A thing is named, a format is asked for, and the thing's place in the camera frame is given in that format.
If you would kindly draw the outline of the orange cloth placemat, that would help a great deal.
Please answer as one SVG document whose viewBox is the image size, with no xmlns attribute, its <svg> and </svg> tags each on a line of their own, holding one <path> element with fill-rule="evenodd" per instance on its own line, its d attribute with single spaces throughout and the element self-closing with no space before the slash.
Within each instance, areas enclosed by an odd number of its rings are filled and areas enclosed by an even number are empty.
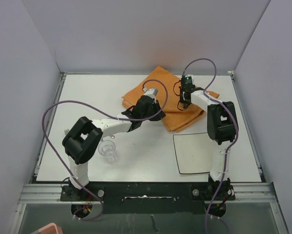
<svg viewBox="0 0 292 234">
<path fill-rule="evenodd" d="M 145 78 L 148 81 L 145 84 L 146 88 L 157 88 L 158 94 L 156 96 L 160 106 L 164 104 L 166 95 L 168 95 L 167 104 L 163 108 L 166 117 L 162 122 L 166 129 L 170 132 L 180 132 L 185 128 L 196 123 L 206 114 L 200 107 L 190 105 L 186 110 L 179 110 L 179 98 L 175 95 L 173 90 L 174 84 L 179 81 L 179 78 L 171 72 L 158 66 Z"/>
</svg>

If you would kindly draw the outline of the clear plastic cup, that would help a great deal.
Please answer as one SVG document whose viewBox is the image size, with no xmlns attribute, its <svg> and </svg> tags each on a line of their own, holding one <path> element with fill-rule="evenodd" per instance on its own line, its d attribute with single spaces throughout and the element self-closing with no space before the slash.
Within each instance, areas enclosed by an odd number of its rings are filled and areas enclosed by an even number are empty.
<svg viewBox="0 0 292 234">
<path fill-rule="evenodd" d="M 108 163 L 114 163 L 117 159 L 116 145 L 111 140 L 104 140 L 98 146 L 99 154 Z"/>
</svg>

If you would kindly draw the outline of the white square plate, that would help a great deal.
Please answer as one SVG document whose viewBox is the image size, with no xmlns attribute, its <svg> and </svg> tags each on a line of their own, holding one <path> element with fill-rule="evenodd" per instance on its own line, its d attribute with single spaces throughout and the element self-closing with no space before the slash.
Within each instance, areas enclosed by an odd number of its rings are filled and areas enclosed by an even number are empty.
<svg viewBox="0 0 292 234">
<path fill-rule="evenodd" d="M 210 172 L 213 142 L 207 133 L 173 135 L 173 143 L 178 171 L 181 175 Z"/>
</svg>

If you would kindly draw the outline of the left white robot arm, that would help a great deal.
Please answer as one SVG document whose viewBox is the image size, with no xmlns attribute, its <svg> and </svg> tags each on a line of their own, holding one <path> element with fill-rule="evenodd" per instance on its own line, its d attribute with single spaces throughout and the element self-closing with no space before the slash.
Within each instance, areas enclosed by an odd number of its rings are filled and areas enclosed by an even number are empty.
<svg viewBox="0 0 292 234">
<path fill-rule="evenodd" d="M 72 172 L 69 178 L 72 196 L 77 200 L 84 200 L 88 196 L 88 161 L 104 137 L 134 131 L 143 121 L 160 121 L 165 116 L 158 100 L 142 95 L 135 105 L 116 117 L 93 120 L 80 117 L 62 141 Z"/>
</svg>

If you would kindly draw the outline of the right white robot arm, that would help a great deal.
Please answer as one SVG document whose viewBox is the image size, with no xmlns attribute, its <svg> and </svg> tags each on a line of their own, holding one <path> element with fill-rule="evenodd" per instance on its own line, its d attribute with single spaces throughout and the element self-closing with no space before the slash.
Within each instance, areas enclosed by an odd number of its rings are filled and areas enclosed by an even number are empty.
<svg viewBox="0 0 292 234">
<path fill-rule="evenodd" d="M 184 107 L 196 105 L 207 114 L 207 134 L 215 149 L 209 173 L 213 183 L 207 186 L 206 192 L 210 198 L 218 199 L 224 194 L 224 182 L 229 179 L 230 149 L 238 139 L 239 128 L 234 103 L 220 101 L 206 90 L 196 87 L 191 75 L 183 75 L 180 79 L 179 102 Z"/>
</svg>

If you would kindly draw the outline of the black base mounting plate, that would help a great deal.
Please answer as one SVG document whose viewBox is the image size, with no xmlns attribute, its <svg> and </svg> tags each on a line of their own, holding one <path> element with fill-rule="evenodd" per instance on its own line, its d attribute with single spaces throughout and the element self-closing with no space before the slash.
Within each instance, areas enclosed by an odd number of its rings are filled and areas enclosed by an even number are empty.
<svg viewBox="0 0 292 234">
<path fill-rule="evenodd" d="M 86 188 L 61 188 L 60 200 L 71 202 L 71 212 L 86 217 L 94 203 L 103 204 L 109 214 L 223 214 L 226 202 L 235 200 L 232 184 L 223 182 L 90 182 Z"/>
</svg>

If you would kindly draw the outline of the pink box corner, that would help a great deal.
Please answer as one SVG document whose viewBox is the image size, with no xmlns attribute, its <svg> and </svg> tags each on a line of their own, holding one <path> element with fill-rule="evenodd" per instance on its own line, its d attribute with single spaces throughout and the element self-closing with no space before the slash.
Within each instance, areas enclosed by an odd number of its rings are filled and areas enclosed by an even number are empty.
<svg viewBox="0 0 292 234">
<path fill-rule="evenodd" d="M 38 229 L 39 234 L 63 234 L 63 230 L 56 223 L 49 223 Z"/>
</svg>

